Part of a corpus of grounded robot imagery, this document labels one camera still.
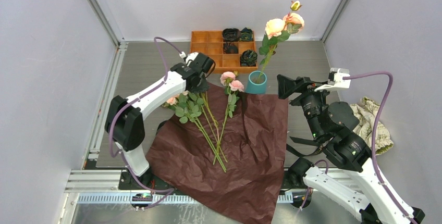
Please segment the peach rose stem with bud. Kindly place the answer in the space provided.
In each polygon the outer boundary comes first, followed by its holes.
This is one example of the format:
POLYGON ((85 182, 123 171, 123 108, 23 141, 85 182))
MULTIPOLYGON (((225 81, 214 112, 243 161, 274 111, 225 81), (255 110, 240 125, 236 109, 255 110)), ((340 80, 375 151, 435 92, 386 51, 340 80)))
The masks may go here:
POLYGON ((266 23, 262 46, 259 48, 259 54, 264 58, 260 62, 260 73, 253 82, 258 84, 264 82, 264 69, 268 65, 271 57, 276 53, 278 44, 288 40, 292 35, 298 34, 303 30, 305 21, 303 17, 298 14, 301 7, 302 4, 299 0, 291 1, 291 12, 284 15, 282 19, 275 18, 266 23))

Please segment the dark red wrapping paper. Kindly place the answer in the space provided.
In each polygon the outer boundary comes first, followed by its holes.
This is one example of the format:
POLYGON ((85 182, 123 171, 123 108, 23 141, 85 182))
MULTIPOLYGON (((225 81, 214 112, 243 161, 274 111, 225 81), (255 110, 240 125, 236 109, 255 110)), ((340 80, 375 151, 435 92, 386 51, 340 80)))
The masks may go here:
POLYGON ((146 158, 153 173, 221 215, 241 223, 271 223, 284 177, 288 101, 277 95, 239 94, 232 117, 227 95, 211 84, 208 102, 223 128, 226 161, 213 152, 193 123, 171 117, 146 158))

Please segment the black printed ribbon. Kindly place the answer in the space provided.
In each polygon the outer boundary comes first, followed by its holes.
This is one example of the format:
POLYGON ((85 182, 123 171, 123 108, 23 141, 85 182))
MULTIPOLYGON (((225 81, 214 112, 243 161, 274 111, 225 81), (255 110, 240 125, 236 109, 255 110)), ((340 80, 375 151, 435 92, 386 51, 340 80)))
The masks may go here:
POLYGON ((324 145, 313 140, 297 138, 294 136, 287 137, 286 151, 297 157, 320 157, 324 156, 324 145))

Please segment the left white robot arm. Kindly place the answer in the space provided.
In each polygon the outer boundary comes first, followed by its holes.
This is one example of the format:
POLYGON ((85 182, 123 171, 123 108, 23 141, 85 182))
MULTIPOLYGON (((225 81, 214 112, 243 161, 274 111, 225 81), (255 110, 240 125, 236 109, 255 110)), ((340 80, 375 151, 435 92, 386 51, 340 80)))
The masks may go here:
POLYGON ((121 150, 133 172, 131 181, 138 188, 146 189, 152 182, 150 165, 142 148, 145 119, 174 95, 207 91, 206 77, 214 66, 215 61, 205 54, 190 53, 148 88, 126 98, 117 95, 111 100, 104 130, 110 142, 121 150))

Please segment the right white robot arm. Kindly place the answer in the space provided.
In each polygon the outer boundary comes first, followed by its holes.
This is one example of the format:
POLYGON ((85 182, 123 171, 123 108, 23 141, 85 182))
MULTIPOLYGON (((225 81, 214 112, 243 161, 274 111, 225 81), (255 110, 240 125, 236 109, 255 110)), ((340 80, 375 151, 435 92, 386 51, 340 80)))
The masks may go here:
POLYGON ((354 132, 359 124, 346 102, 326 103, 331 91, 347 89, 353 79, 346 69, 332 69, 327 82, 308 77, 277 76, 278 97, 300 106, 312 133, 312 139, 293 138, 295 143, 315 146, 315 153, 326 158, 348 175, 358 186, 352 190, 333 179, 293 147, 286 149, 297 160, 286 172, 286 180, 295 188, 316 189, 344 207, 361 223, 421 223, 424 212, 408 205, 383 177, 376 161, 373 144, 367 144, 354 132))

